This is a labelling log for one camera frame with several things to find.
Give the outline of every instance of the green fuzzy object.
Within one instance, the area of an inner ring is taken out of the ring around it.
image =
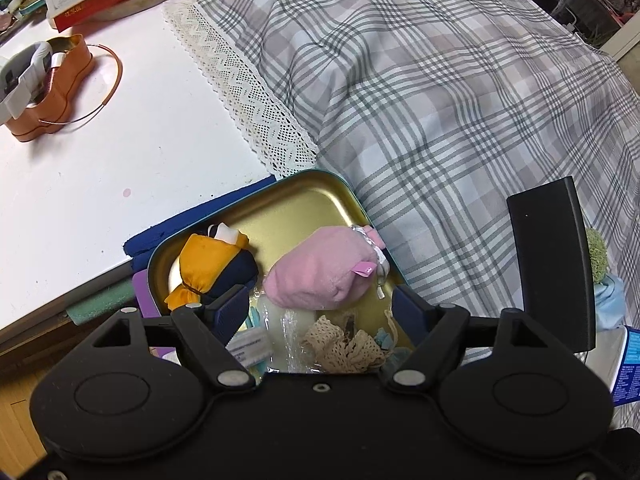
[[[607,247],[600,233],[596,229],[588,228],[587,243],[589,244],[589,257],[591,259],[591,273],[593,283],[601,283],[607,273],[609,262],[607,261]]]

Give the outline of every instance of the blue towel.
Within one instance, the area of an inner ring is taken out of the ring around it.
[[[606,274],[602,283],[593,286],[596,298],[596,331],[611,330],[621,326],[625,320],[625,284],[622,280]]]
[[[178,213],[176,216],[173,216],[164,222],[131,237],[124,243],[122,248],[128,256],[133,258],[131,262],[133,272],[146,269],[154,249],[169,236],[174,235],[178,231],[181,231],[198,220],[202,220],[204,217],[219,211],[223,207],[226,207],[233,202],[237,202],[241,198],[261,190],[263,187],[273,184],[275,181],[276,178],[273,175],[268,176],[260,182],[237,189],[231,193],[227,193],[226,195],[214,198],[213,200],[209,200],[208,202],[192,207],[191,209],[187,209],[187,211]]]

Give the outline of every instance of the orange wire handle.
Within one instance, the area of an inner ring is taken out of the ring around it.
[[[98,112],[100,110],[102,110],[107,105],[107,103],[109,102],[111,97],[113,97],[113,94],[115,94],[115,91],[118,88],[118,85],[120,84],[120,80],[122,79],[122,61],[120,60],[118,55],[113,50],[111,50],[108,46],[104,46],[104,45],[100,45],[100,44],[93,44],[93,43],[87,43],[86,46],[96,46],[98,48],[106,50],[109,54],[111,54],[111,57],[113,57],[113,59],[116,60],[116,63],[118,65],[118,74],[116,75],[116,81],[114,81],[113,86],[111,87],[111,91],[107,94],[107,97],[105,97],[97,107],[95,107],[92,111],[90,111],[89,113],[87,113],[86,115],[83,115],[82,117],[80,117],[78,119],[74,119],[73,121],[67,121],[66,123],[51,123],[49,121],[43,121],[42,119],[40,119],[41,123],[43,123],[43,124],[56,124],[56,125],[59,125],[59,126],[63,126],[65,124],[77,123],[78,121],[82,121],[82,120],[86,119],[87,117],[91,117],[92,115],[97,115]]]

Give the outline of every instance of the checkered fabric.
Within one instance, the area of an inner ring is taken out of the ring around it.
[[[521,308],[505,200],[573,175],[640,326],[640,100],[532,1],[199,6],[308,130],[318,166],[351,184],[426,300],[480,316]],[[631,409],[625,419],[640,426]]]

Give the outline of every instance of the lace trim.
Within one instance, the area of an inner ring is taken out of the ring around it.
[[[169,0],[162,14],[267,169],[283,178],[315,167],[318,147],[307,131],[197,0]]]

